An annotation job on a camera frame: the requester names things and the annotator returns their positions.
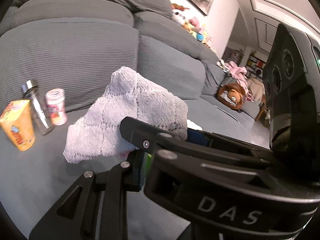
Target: pink blanket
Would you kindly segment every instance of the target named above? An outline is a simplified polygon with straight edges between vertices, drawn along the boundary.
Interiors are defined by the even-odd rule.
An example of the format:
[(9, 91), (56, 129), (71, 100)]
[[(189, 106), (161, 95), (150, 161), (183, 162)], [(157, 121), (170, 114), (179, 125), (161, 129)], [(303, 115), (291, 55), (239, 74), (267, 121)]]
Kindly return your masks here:
[(248, 94), (248, 84), (247, 77), (245, 76), (247, 70), (245, 67), (238, 67), (236, 63), (230, 61), (229, 63), (225, 63), (229, 68), (230, 75), (237, 80), (237, 83), (244, 88), (245, 94)]

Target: gray towel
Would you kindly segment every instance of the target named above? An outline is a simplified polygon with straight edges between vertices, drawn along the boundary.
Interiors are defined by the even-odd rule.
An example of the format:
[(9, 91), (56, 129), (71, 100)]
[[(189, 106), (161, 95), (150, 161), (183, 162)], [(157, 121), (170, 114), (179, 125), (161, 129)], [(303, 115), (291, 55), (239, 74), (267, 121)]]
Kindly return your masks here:
[(102, 97), (84, 117), (68, 128), (63, 155), (69, 163), (98, 156), (126, 156), (135, 146), (120, 135), (120, 122), (126, 116), (170, 131), (187, 139), (188, 106), (167, 89), (145, 79), (128, 67), (111, 76)]

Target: plastic bottle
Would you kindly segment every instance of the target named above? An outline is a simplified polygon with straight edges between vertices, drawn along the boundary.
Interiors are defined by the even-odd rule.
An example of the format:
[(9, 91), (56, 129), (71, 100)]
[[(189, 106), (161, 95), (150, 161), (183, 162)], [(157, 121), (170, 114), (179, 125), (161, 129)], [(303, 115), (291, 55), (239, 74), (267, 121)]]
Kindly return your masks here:
[(64, 109), (64, 90), (52, 89), (46, 93), (45, 99), (50, 110), (51, 122), (54, 125), (63, 125), (68, 119)]

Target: metal bolt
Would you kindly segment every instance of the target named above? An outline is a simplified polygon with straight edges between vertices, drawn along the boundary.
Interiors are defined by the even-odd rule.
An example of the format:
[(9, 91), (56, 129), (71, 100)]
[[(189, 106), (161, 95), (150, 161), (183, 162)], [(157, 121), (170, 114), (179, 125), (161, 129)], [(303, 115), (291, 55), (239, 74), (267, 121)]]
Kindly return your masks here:
[(265, 159), (260, 159), (260, 161), (262, 161), (263, 163), (266, 163), (266, 164), (270, 164), (270, 161), (267, 161)]
[(164, 159), (168, 159), (168, 160), (175, 160), (178, 158), (178, 155), (172, 151), (168, 151), (168, 150), (159, 150), (158, 154), (164, 158)]
[(121, 163), (120, 163), (120, 166), (121, 166), (122, 168), (129, 168), (129, 167), (130, 167), (130, 163), (129, 163), (129, 162), (121, 162)]
[(159, 133), (159, 135), (161, 135), (163, 137), (167, 137), (167, 138), (171, 138), (172, 137), (171, 134), (168, 134), (168, 133), (165, 133), (165, 132), (161, 132), (161, 133)]
[(93, 171), (85, 171), (83, 176), (85, 178), (91, 178), (93, 176)]
[(150, 147), (150, 142), (147, 141), (147, 140), (144, 140), (144, 141), (142, 142), (142, 146), (143, 146), (145, 149), (148, 149), (148, 148)]

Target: floor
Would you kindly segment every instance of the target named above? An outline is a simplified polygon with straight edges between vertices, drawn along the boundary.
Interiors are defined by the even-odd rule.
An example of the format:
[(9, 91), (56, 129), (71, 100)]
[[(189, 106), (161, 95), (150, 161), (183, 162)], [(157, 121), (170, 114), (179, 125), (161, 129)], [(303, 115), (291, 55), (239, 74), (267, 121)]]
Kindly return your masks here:
[(269, 149), (269, 133), (270, 130), (261, 121), (254, 122), (250, 131), (252, 143)]

